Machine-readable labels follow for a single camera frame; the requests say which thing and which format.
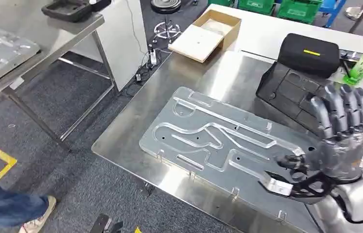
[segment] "blue metal frame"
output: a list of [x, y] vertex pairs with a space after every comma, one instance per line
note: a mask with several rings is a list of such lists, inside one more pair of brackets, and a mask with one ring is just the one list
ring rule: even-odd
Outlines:
[[320, 12], [331, 14], [330, 18], [328, 18], [327, 23], [324, 26], [325, 28], [329, 28], [332, 25], [333, 21], [335, 20], [335, 18], [337, 17], [337, 15], [341, 11], [341, 9], [345, 5], [345, 3], [346, 3], [346, 0], [338, 0], [336, 3], [337, 4], [336, 8], [334, 8], [334, 6], [333, 7], [323, 7], [323, 6], [320, 7], [320, 9], [319, 9]]

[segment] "person's leg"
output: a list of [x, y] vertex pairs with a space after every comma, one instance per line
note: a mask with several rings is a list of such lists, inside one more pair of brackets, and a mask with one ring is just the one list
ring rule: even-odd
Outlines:
[[0, 226], [18, 226], [44, 215], [47, 197], [18, 194], [0, 187]]

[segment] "green crate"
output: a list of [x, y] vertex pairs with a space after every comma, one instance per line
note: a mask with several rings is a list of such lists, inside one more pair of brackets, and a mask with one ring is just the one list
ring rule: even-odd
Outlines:
[[221, 6], [231, 6], [233, 1], [232, 0], [208, 0], [209, 4], [218, 4]]
[[323, 0], [283, 0], [277, 17], [311, 24]]
[[238, 8], [269, 15], [273, 8], [274, 0], [239, 0]]

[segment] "white sneaker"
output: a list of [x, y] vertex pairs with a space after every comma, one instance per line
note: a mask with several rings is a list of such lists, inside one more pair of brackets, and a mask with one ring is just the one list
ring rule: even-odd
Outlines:
[[45, 221], [47, 221], [48, 216], [54, 210], [55, 203], [57, 200], [53, 196], [48, 196], [48, 209], [45, 211], [44, 215], [24, 223], [18, 233], [38, 233], [44, 226]]

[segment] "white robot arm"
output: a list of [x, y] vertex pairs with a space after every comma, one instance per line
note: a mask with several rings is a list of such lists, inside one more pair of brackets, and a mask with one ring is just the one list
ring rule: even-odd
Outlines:
[[325, 90], [326, 100], [311, 99], [322, 132], [318, 149], [277, 159], [292, 173], [318, 172], [291, 183], [266, 171], [260, 183], [272, 194], [313, 205], [327, 233], [363, 233], [363, 90]]

